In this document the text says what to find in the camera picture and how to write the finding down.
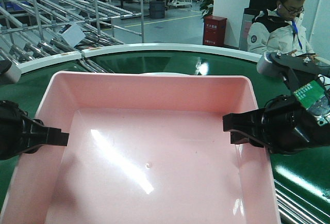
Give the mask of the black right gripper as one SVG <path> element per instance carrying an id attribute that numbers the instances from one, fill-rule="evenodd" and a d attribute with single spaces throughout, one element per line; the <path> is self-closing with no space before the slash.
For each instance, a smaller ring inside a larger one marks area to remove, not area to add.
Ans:
<path id="1" fill-rule="evenodd" d="M 303 150 L 329 146 L 329 124 L 319 126 L 293 96 L 280 95 L 260 108 L 222 117 L 223 131 L 230 132 L 230 143 L 249 143 L 265 148 L 269 154 L 291 155 Z M 248 137 L 253 128 L 263 124 L 263 135 Z"/>

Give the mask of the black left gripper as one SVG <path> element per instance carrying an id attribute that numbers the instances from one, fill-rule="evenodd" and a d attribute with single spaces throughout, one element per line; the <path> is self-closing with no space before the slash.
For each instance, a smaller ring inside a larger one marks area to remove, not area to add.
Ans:
<path id="1" fill-rule="evenodd" d="M 21 153 L 32 154 L 41 146 L 67 146 L 69 133 L 45 126 L 40 119 L 28 120 L 28 112 L 12 101 L 1 100 L 1 160 Z"/>

